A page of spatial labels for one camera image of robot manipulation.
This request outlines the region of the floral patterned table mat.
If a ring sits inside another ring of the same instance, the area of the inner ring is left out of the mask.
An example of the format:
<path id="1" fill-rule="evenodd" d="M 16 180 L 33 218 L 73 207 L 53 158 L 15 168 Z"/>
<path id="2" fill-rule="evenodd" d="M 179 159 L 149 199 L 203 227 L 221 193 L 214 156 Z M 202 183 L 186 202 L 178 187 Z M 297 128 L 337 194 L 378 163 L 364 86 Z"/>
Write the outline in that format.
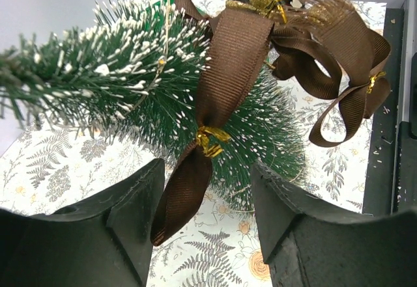
<path id="1" fill-rule="evenodd" d="M 197 12 L 190 19 L 208 24 L 209 40 L 210 25 L 203 13 L 206 2 L 195 0 Z M 210 187 L 198 214 L 167 243 L 152 248 L 150 286 L 268 285 L 269 270 L 262 263 L 249 181 L 249 168 L 256 160 L 272 165 L 318 197 L 350 209 L 362 208 L 372 122 L 364 120 L 345 148 L 312 146 L 307 133 L 327 105 L 293 78 L 280 82 L 268 70 L 259 74 L 225 126 L 232 139 L 214 160 Z M 131 176 L 155 158 L 160 157 L 145 153 L 138 167 L 116 180 L 100 171 L 98 185 L 85 197 L 80 196 L 79 186 L 86 176 L 76 178 L 68 196 L 56 202 L 39 197 L 34 190 L 19 193 L 15 185 L 1 187 L 1 205 L 23 216 L 50 215 Z"/>

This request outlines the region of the brown ribbon bow cluster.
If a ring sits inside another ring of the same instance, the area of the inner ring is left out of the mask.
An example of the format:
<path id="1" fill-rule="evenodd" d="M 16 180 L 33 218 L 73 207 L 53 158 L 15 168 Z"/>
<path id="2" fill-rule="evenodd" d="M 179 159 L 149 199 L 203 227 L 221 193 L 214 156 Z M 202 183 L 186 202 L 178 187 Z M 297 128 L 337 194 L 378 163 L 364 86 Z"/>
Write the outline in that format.
<path id="1" fill-rule="evenodd" d="M 159 201 L 150 239 L 160 246 L 197 213 L 212 160 L 230 140 L 224 126 L 252 89 L 270 49 L 274 77 L 295 77 L 312 96 L 330 100 L 351 139 L 390 93 L 388 41 L 370 29 L 349 0 L 228 0 L 208 20 L 210 46 L 195 97 L 197 131 L 180 155 Z M 218 143 L 211 144 L 215 137 Z"/>

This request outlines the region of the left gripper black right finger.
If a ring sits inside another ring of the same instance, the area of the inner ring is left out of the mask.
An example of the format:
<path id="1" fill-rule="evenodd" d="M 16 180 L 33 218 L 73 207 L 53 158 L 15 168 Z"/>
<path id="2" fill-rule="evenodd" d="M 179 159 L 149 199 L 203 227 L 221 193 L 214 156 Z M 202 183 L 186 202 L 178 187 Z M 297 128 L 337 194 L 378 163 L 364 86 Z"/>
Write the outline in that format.
<path id="1" fill-rule="evenodd" d="M 416 207 L 374 217 L 317 198 L 262 163 L 250 172 L 274 286 L 415 286 Z"/>

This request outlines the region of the green plastic tray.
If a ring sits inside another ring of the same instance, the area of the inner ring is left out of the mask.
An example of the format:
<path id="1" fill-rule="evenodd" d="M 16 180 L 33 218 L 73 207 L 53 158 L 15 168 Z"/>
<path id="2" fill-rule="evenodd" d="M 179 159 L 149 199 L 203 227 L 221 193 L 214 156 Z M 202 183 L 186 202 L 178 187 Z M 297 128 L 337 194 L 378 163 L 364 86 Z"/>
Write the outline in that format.
<path id="1" fill-rule="evenodd" d="M 151 14 L 152 10 L 159 12 L 161 9 L 170 5 L 170 15 L 172 16 L 175 11 L 175 0 L 144 0 L 146 5 L 145 10 L 147 14 Z"/>

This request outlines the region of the small green christmas tree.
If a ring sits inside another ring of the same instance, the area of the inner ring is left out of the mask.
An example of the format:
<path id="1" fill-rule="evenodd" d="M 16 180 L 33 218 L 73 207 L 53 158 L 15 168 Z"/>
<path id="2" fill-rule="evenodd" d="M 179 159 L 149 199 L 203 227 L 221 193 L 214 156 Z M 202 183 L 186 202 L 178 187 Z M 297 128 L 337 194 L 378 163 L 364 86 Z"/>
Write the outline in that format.
<path id="1" fill-rule="evenodd" d="M 170 8 L 118 0 L 95 7 L 96 23 L 44 44 L 22 38 L 1 53 L 1 108 L 24 127 L 1 160 L 1 187 L 56 202 L 74 181 L 92 193 L 98 173 L 116 180 L 145 153 L 171 172 L 197 129 L 195 94 L 209 26 Z"/>

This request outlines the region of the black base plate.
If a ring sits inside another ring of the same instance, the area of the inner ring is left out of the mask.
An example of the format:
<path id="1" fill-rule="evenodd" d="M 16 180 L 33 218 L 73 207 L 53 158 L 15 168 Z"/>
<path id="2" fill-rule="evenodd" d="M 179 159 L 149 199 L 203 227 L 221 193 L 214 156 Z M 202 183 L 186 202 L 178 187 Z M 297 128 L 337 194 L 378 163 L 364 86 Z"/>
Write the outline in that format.
<path id="1" fill-rule="evenodd" d="M 416 205 L 416 0 L 386 10 L 391 92 L 373 115 L 362 212 L 375 217 Z"/>

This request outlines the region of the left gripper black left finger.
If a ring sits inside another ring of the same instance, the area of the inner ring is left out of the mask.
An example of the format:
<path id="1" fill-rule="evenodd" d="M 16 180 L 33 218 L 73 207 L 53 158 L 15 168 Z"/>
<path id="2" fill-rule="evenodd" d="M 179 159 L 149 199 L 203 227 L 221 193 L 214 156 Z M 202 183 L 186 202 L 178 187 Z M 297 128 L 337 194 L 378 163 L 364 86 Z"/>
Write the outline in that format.
<path id="1" fill-rule="evenodd" d="M 1 210 L 1 285 L 144 286 L 163 160 L 50 215 Z"/>

